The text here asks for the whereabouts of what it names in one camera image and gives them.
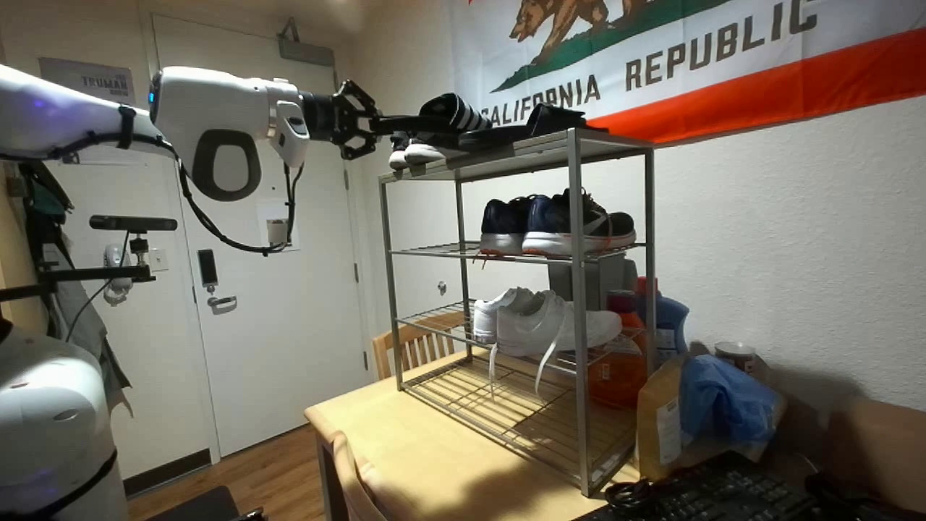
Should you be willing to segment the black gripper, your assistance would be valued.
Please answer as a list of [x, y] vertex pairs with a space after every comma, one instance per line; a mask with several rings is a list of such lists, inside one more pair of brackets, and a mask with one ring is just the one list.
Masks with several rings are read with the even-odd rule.
[[368, 123], [378, 118], [375, 98], [355, 82], [344, 82], [333, 97], [301, 97], [301, 110], [311, 141], [328, 141], [344, 159], [360, 159], [375, 150], [378, 137]]

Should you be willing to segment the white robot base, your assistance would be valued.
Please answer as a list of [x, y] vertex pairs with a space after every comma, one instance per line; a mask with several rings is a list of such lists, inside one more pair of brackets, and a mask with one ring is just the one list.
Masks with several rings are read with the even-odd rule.
[[0, 521], [126, 521], [97, 361], [0, 331]]

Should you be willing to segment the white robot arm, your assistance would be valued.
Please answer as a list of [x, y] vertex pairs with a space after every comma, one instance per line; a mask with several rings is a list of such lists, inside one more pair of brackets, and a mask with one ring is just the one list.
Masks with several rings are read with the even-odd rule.
[[75, 159], [82, 147], [111, 141], [165, 150], [177, 159], [182, 196], [195, 221], [221, 244], [252, 251], [221, 234], [192, 202], [191, 182], [230, 169], [260, 181], [256, 140], [279, 156], [285, 218], [294, 218], [294, 182], [310, 141], [328, 141], [344, 159], [375, 147], [378, 110], [344, 82], [333, 97], [311, 97], [285, 78], [240, 78], [203, 66], [162, 66], [146, 89], [146, 110], [62, 86], [32, 73], [0, 66], [0, 156], [19, 162]]

